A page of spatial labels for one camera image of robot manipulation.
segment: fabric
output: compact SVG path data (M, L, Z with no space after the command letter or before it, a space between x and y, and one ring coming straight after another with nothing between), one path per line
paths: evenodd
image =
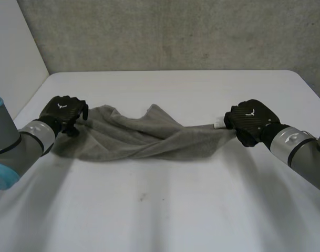
M60 134L52 151L66 158L110 161L124 158L194 160L211 156L235 137L234 130L214 124L184 127L153 104L140 119L122 116L105 105L89 111L88 120L75 124L80 134Z

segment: concrete wall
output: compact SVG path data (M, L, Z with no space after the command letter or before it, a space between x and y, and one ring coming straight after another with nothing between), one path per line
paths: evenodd
M16 0L0 0L0 96L12 118L48 76Z
M320 0L18 2L51 74L289 69L320 95Z

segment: white table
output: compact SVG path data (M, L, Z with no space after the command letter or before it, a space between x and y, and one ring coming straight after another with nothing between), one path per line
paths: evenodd
M74 72L50 76L15 122L57 95L140 117L156 103L183 125L258 99L320 134L320 99L291 71ZM320 191L263 144L235 139L208 160L87 163L41 158L0 192L3 251L320 251Z

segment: white wall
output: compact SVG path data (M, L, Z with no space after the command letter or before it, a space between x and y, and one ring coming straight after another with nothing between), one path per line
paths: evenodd
M12 118L48 76L16 0L0 0L0 96Z

